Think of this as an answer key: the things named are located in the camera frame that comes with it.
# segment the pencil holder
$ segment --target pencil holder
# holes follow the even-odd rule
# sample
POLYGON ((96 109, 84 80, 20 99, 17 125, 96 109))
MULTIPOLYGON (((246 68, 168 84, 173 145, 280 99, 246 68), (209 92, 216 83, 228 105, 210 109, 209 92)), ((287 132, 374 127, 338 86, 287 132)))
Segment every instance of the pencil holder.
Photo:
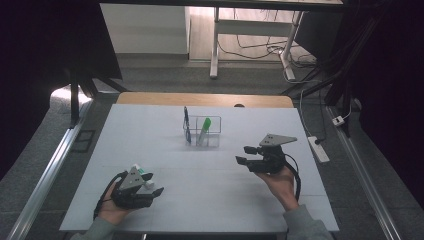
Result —
POLYGON ((189 129, 187 129, 185 121, 183 122, 186 145, 219 147, 219 135, 221 134, 220 116, 189 115, 188 118, 190 123, 189 129))

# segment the white wall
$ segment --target white wall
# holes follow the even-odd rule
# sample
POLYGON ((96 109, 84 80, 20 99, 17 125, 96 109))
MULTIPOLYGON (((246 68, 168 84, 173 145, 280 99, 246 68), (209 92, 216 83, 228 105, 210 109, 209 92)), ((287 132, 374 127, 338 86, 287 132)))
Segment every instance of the white wall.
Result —
POLYGON ((115 53, 188 53, 188 7, 101 4, 101 8, 115 53))

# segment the pen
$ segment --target pen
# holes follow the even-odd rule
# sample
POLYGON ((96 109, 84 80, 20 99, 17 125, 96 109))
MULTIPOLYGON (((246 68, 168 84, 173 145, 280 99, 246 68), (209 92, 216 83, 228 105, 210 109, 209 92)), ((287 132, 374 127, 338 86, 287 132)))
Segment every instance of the pen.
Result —
POLYGON ((199 138, 197 140, 197 145, 201 146, 203 144, 203 141, 205 140, 205 135, 209 131, 209 127, 211 126, 211 119, 206 118, 205 122, 203 123, 202 130, 200 131, 199 138))
POLYGON ((186 125, 186 140, 188 143, 191 143, 190 122, 188 120, 188 111, 186 106, 184 106, 184 123, 186 125))

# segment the human hand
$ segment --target human hand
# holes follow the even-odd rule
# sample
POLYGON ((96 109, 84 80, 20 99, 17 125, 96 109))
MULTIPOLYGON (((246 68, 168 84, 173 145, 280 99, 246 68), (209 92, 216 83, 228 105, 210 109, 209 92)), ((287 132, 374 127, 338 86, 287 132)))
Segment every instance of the human hand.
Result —
POLYGON ((133 209, 122 209, 115 205, 110 197, 113 189, 115 188, 115 184, 116 183, 113 183, 112 186, 110 186, 103 199, 103 204, 99 211, 99 217, 113 225, 118 225, 130 212, 133 211, 133 209))
POLYGON ((284 167, 279 173, 255 173, 267 185, 271 193, 280 201, 286 211, 299 207, 294 196, 294 175, 287 167, 284 167))

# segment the gray arm sleeve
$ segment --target gray arm sleeve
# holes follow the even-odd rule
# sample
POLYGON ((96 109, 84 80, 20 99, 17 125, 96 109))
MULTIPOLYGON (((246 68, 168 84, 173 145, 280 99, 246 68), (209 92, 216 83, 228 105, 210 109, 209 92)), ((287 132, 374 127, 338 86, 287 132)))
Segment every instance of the gray arm sleeve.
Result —
POLYGON ((115 230, 115 225, 97 217, 84 235, 77 233, 71 240, 111 240, 115 230))
POLYGON ((321 220, 312 219, 305 205, 300 205, 292 211, 285 212, 283 216, 289 227, 287 235, 289 240, 333 239, 321 220))

